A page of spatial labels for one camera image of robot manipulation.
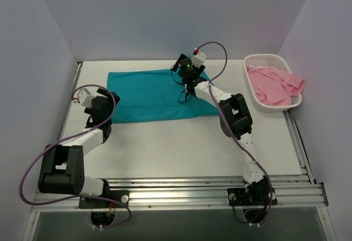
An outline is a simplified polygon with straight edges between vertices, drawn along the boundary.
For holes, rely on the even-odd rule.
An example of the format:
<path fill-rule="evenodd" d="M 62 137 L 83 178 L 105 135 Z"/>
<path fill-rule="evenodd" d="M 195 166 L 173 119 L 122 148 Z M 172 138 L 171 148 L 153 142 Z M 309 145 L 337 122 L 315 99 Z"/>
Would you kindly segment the teal t-shirt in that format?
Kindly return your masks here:
<path fill-rule="evenodd" d="M 178 82 L 180 77 L 170 69 L 108 73 L 107 89 L 120 97 L 112 122 L 171 121 L 218 114 L 208 102 L 186 97 Z"/>

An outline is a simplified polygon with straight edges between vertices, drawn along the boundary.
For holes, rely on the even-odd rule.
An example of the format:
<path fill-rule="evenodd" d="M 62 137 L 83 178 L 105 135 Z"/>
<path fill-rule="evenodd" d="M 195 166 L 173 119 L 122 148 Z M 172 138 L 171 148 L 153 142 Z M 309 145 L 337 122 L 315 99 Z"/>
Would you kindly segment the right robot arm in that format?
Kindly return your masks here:
<path fill-rule="evenodd" d="M 201 76 L 205 69 L 206 56 L 196 51 L 192 58 L 181 54 L 171 71 L 178 73 L 186 95 L 204 100 L 216 107 L 223 133 L 234 140 L 242 150 L 242 170 L 247 202 L 257 204 L 264 197 L 264 189 L 273 192 L 265 169 L 259 164 L 252 143 L 253 120 L 242 94 L 230 94 L 213 86 Z"/>

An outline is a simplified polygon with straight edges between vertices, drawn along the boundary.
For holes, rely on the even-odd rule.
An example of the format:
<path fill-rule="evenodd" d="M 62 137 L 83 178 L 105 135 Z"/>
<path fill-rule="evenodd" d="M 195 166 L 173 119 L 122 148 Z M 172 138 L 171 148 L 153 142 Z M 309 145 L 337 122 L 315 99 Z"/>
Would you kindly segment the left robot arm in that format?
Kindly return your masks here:
<path fill-rule="evenodd" d="M 81 89 L 78 100 L 89 115 L 85 133 L 59 143 L 44 154 L 38 179 L 41 193 L 91 196 L 97 207 L 106 207 L 111 200 L 106 180 L 91 178 L 84 172 L 84 156 L 105 143 L 112 131 L 111 113 L 120 97 L 115 92 L 99 88 L 98 96 L 84 93 Z"/>

